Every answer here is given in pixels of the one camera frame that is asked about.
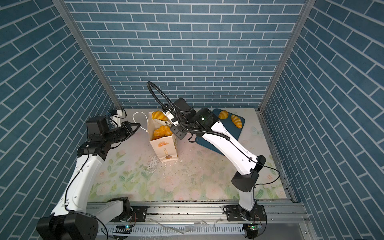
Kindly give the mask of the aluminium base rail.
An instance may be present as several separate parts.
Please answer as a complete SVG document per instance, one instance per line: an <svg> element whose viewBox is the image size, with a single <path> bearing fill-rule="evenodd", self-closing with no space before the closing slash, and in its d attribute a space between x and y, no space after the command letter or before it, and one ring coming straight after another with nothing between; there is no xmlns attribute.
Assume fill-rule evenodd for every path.
<svg viewBox="0 0 384 240"><path fill-rule="evenodd" d="M315 240L317 236L303 204L261 201L247 212L236 201L85 203L80 212L102 221L99 236L110 238L240 234L254 239L282 227L286 239Z"/></svg>

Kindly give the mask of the right aluminium corner post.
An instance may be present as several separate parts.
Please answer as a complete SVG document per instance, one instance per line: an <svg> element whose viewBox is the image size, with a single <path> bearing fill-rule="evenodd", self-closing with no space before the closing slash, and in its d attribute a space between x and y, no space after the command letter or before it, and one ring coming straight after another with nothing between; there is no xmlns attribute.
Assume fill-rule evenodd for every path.
<svg viewBox="0 0 384 240"><path fill-rule="evenodd" d="M292 52L292 50L293 50L293 48L294 48L298 38L299 38L299 35L300 35L300 33L301 33L301 31L302 31L302 29L304 27L304 24L305 24L305 22L306 22L306 20L307 20L307 18L309 16L312 8L313 8L315 2L316 2L315 0L305 1L305 4L304 4L304 6L303 6L303 8L302 8L302 10L301 10L301 12L299 14L298 20L295 23L295 26L293 28L291 36L290 36L290 38L287 41L287 45L285 47L285 50L284 50L284 52L283 52L283 54L281 56L281 59L279 60L279 64L276 67L274 75L272 76L270 84L267 87L266 93L265 93L265 95L264 95L264 97L263 97L263 99L262 99L262 101L260 103L260 106L259 106L259 112L260 113L262 113L265 110L265 108L266 108L266 106L268 104L268 101L269 101L269 99L270 99L270 97L272 95L272 92L273 92L276 84L279 81L279 78L280 78L280 76L282 74L282 71L283 71L283 69L284 69L284 67L285 67L285 65L286 65L286 63L288 61L288 58L289 58L289 56L290 56L290 54L291 54L291 52Z"/></svg>

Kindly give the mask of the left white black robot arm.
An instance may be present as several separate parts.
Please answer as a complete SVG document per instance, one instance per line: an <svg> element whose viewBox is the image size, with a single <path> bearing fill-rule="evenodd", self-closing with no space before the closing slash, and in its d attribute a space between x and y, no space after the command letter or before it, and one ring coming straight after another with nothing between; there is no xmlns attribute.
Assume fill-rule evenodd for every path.
<svg viewBox="0 0 384 240"><path fill-rule="evenodd" d="M110 129L107 117L95 116L86 121L86 126L87 141L78 148L68 186L51 214L37 223L36 230L44 240L94 240L109 221L129 222L135 216L127 197L111 199L94 213L87 213L87 204L112 145L133 136L141 125L124 121Z"/></svg>

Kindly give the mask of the white printed paper bag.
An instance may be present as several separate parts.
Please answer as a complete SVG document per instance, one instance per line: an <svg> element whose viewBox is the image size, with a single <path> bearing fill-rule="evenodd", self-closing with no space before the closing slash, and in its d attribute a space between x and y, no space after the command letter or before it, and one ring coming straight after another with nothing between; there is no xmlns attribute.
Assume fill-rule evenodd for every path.
<svg viewBox="0 0 384 240"><path fill-rule="evenodd" d="M155 154L159 158L159 160L162 163L170 162L178 160L178 148L177 148L177 138L174 135L174 133L169 137L163 137L157 140L153 140L153 132L154 130L160 128L163 125L160 125L156 123L152 119L152 112L149 112L148 114L145 114L144 112L136 112L132 115L134 122L135 116L141 114L144 115L144 117L147 120L147 126L141 127L149 136L149 143L152 146L153 150L155 151Z"/></svg>

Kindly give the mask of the small round croissant top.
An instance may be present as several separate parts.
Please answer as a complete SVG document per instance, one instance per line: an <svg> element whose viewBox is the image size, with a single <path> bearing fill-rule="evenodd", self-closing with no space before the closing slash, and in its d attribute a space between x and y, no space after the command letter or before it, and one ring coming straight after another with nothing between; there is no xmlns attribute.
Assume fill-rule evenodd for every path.
<svg viewBox="0 0 384 240"><path fill-rule="evenodd" d="M221 120L225 120L229 117L229 113L225 110L222 110L220 113L219 113L219 119Z"/></svg>

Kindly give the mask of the left aluminium corner post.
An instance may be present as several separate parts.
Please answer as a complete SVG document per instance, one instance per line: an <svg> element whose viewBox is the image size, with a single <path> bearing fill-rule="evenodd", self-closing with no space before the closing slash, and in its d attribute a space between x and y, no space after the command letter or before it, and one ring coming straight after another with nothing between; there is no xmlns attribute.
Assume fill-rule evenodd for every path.
<svg viewBox="0 0 384 240"><path fill-rule="evenodd" d="M84 53L85 57L87 58L89 64L91 65L92 69L98 76L101 84L107 91L109 97L111 98L112 102L116 106L117 109L123 110L120 101L118 100L118 97L114 93L110 83L108 82L103 70L101 69L99 63L97 62L94 54L92 53L92 50L90 49L86 39L84 38L79 26L77 25L74 17L70 13L65 1L62 0L52 0L54 6L58 10L59 14L63 18L64 22L66 23L67 27L69 28L70 32L72 33L73 37L75 38L76 42L78 43L80 49Z"/></svg>

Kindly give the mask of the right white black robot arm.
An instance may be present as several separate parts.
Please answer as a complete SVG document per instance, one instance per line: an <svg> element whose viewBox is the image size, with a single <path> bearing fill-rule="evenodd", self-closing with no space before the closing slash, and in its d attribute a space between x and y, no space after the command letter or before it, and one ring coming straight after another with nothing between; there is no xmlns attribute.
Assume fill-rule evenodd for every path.
<svg viewBox="0 0 384 240"><path fill-rule="evenodd" d="M256 156L244 148L225 128L222 121L207 108L195 111L180 98L174 103L168 100L162 110L172 123L171 131L180 140L188 133L196 135L211 143L230 160L237 170L232 184L239 190L240 215L248 221L260 218L261 215L257 211L261 208L254 197L254 188L266 158L262 155Z"/></svg>

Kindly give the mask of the silver metal tongs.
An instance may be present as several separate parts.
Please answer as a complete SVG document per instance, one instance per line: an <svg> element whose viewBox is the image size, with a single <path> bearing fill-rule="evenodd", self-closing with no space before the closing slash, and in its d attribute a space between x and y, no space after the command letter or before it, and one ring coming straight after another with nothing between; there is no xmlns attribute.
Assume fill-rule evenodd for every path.
<svg viewBox="0 0 384 240"><path fill-rule="evenodd" d="M169 120L168 118L165 118L164 121L160 120L160 119L154 119L154 121L160 125L163 125L163 126L165 126L165 125L174 126L174 123L171 120Z"/></svg>

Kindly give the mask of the aluminium corner post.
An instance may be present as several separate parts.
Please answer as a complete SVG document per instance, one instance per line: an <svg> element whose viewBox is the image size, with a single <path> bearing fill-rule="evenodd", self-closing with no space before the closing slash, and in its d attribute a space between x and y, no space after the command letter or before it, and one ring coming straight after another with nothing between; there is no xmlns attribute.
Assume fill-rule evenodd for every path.
<svg viewBox="0 0 384 240"><path fill-rule="evenodd" d="M75 38L76 42L78 43L80 49L84 53L85 57L87 58L89 64L91 65L92 69L98 76L101 84L107 91L109 97L111 98L112 102L116 106L117 109L123 110L120 101L118 100L118 97L114 93L110 83L108 82L103 70L101 69L99 63L97 62L94 54L92 53L92 50L90 49L86 39L84 38L79 26L77 25L74 17L70 13L65 1L62 0L52 0L54 6L58 10L59 14L63 18L64 22L66 23L67 27L69 28L70 32L72 33L73 37Z"/></svg>
<svg viewBox="0 0 384 240"><path fill-rule="evenodd" d="M291 52L292 52L292 50L293 50L293 48L294 48L298 38L299 38L299 35L300 35L300 33L301 33L301 31L302 31L302 29L304 27L304 24L305 24L305 22L306 22L306 20L307 20L307 18L309 16L312 8L313 8L315 2L316 2L315 0L305 1L305 4L304 4L304 6L303 6L303 8L302 8L302 10L301 10L301 12L299 14L298 20L295 23L295 26L293 28L291 36L290 36L290 38L287 41L287 45L285 47L285 50L284 50L284 52L283 52L283 54L281 56L281 59L279 60L279 64L276 67L274 75L272 76L270 84L267 87L266 93L265 93L265 95L264 95L264 97L263 97L263 99L262 99L262 101L260 103L260 106L259 106L259 112L260 113L262 113L265 110L265 108L266 108L266 106L268 104L268 101L269 101L269 99L270 99L270 97L272 95L272 92L273 92L276 84L279 81L279 78L280 78L280 76L282 74L282 71L283 71L283 69L284 69L284 67L285 67L285 65L286 65L286 63L288 61L288 58L289 58L289 56L290 56L290 54L291 54Z"/></svg>

